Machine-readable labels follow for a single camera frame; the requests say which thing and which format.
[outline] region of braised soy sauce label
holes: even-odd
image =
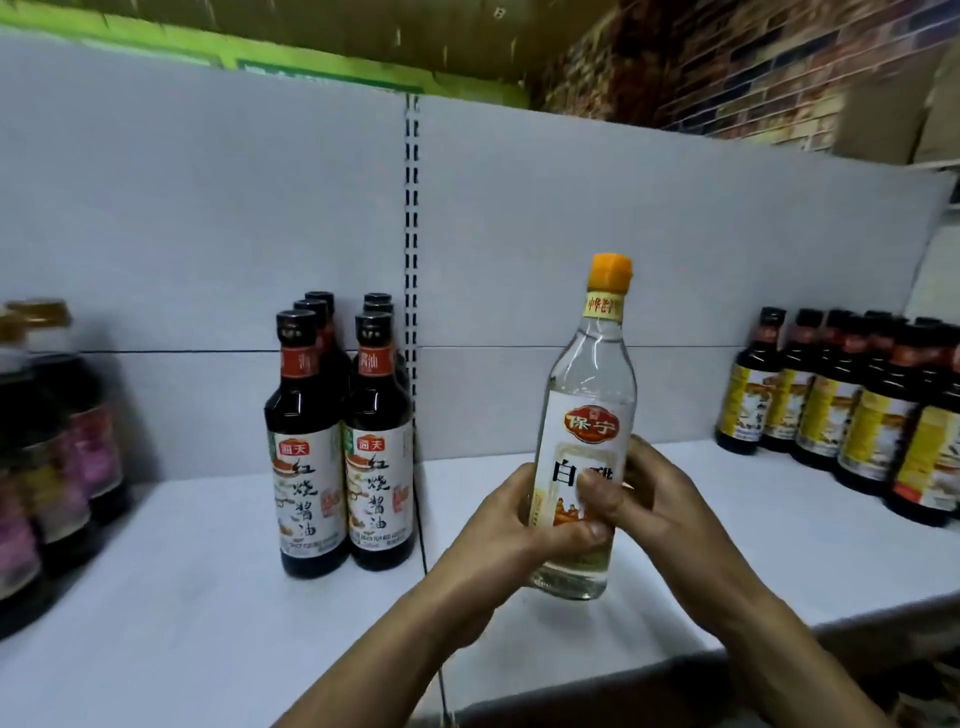
[[[413,423],[369,432],[344,428],[349,531],[366,551],[405,542],[414,528]]]
[[[347,537],[339,423],[305,435],[268,433],[280,550],[308,559]]]

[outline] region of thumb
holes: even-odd
[[[644,549],[666,529],[668,521],[631,497],[630,489],[610,482],[600,473],[585,471],[577,478],[577,492],[592,516],[626,531]]]
[[[577,521],[549,528],[531,528],[539,561],[579,556],[613,538],[613,530],[600,521]]]

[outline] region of red label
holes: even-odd
[[[303,379],[319,370],[317,347],[284,347],[280,350],[280,376]]]
[[[299,455],[309,455],[310,454],[310,443],[306,440],[299,440],[297,438],[291,438],[289,440],[283,440],[279,445],[276,446],[281,455],[287,455],[289,457],[298,457]]]
[[[389,376],[394,373],[393,347],[360,347],[357,369],[361,376]]]
[[[584,406],[564,415],[564,426],[578,440],[590,445],[612,440],[620,431],[616,415],[603,407]]]
[[[387,441],[376,435],[364,435],[357,438],[357,449],[364,452],[383,452],[387,447]]]

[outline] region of clear glass bottle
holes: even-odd
[[[577,496],[583,469],[623,479],[636,410],[636,377],[622,328],[632,277],[633,263],[625,255],[593,257],[583,320],[547,379],[532,527],[590,518]],[[534,573],[532,584],[565,599],[595,599],[607,588],[610,553],[607,544],[579,559],[549,562]]]

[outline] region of hand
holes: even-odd
[[[454,646],[472,643],[493,610],[503,604],[544,562],[578,556],[608,542],[612,529],[601,522],[530,528],[519,511],[533,491],[535,468],[524,463],[490,493],[422,582],[444,596],[455,617]]]
[[[733,545],[693,481],[631,436],[626,481],[584,472],[577,490],[599,518],[636,541],[690,617],[721,641],[772,596]]]

